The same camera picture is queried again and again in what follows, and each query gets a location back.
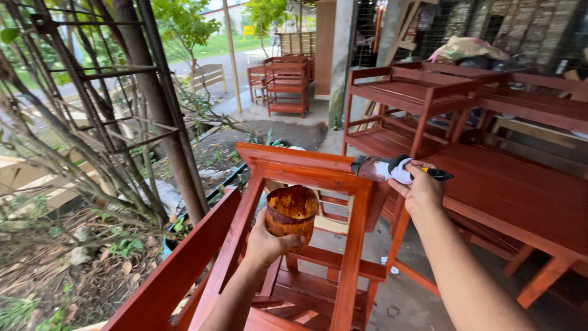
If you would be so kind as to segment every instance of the hand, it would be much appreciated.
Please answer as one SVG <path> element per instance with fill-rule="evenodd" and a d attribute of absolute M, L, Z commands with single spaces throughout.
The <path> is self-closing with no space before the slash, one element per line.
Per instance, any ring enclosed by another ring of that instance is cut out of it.
<path fill-rule="evenodd" d="M 259 211 L 255 225 L 249 234 L 247 252 L 243 262 L 251 264 L 255 268 L 268 268 L 280 255 L 286 253 L 286 249 L 299 246 L 306 241 L 300 234 L 289 234 L 284 237 L 276 237 L 265 229 L 266 208 Z"/>
<path fill-rule="evenodd" d="M 411 216 L 432 208 L 443 208 L 443 183 L 428 175 L 421 167 L 435 168 L 431 163 L 411 160 L 405 169 L 415 178 L 412 184 L 403 185 L 394 179 L 388 180 L 388 184 L 406 198 L 405 207 Z"/>

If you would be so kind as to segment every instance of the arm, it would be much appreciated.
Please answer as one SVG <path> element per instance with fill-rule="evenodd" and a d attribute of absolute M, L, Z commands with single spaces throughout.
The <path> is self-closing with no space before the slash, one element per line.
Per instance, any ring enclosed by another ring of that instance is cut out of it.
<path fill-rule="evenodd" d="M 269 234 L 265 229 L 265 208 L 261 209 L 249 234 L 245 258 L 230 278 L 200 330 L 243 330 L 251 301 L 269 266 L 280 255 L 286 253 L 286 249 L 296 247 L 304 241 L 305 238 L 298 234 L 281 238 Z"/>
<path fill-rule="evenodd" d="M 441 298 L 457 330 L 536 330 L 523 308 L 476 260 L 443 208 L 443 186 L 411 161 L 410 186 L 388 183 L 406 198 Z"/>

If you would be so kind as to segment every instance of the yellow sign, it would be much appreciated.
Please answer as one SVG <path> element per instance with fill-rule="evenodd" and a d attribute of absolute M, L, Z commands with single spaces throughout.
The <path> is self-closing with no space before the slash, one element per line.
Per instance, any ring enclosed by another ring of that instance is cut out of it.
<path fill-rule="evenodd" d="M 246 35 L 253 35 L 253 25 L 244 25 L 243 26 L 243 41 L 245 41 Z"/>

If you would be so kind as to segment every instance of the concrete pillar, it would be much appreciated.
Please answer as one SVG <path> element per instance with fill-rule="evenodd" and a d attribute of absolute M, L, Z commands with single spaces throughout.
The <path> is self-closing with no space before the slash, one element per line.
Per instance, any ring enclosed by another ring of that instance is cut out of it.
<path fill-rule="evenodd" d="M 394 34 L 398 26 L 398 19 L 402 11 L 403 0 L 388 0 L 386 12 L 384 13 L 384 26 L 382 27 L 382 34 L 380 36 L 380 45 L 377 51 L 376 66 L 384 66 L 384 60 L 388 54 L 388 50 L 394 41 Z"/>
<path fill-rule="evenodd" d="M 345 105 L 347 77 L 353 56 L 352 47 L 355 39 L 357 9 L 357 1 L 337 1 L 331 65 L 329 128 L 332 128 L 335 122 L 338 127 L 342 126 L 341 118 Z"/>

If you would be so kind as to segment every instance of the paintbrush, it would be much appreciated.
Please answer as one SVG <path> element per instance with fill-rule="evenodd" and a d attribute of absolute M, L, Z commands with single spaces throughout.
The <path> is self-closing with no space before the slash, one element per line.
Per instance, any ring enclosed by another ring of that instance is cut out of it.
<path fill-rule="evenodd" d="M 351 171 L 358 177 L 373 180 L 386 181 L 388 179 L 395 179 L 402 184 L 412 184 L 415 179 L 410 172 L 404 169 L 405 164 L 412 160 L 408 155 L 400 155 L 398 157 L 384 157 L 384 156 L 358 156 L 351 162 Z M 423 168 L 431 177 L 438 181 L 448 180 L 453 178 L 453 175 L 447 171 Z"/>

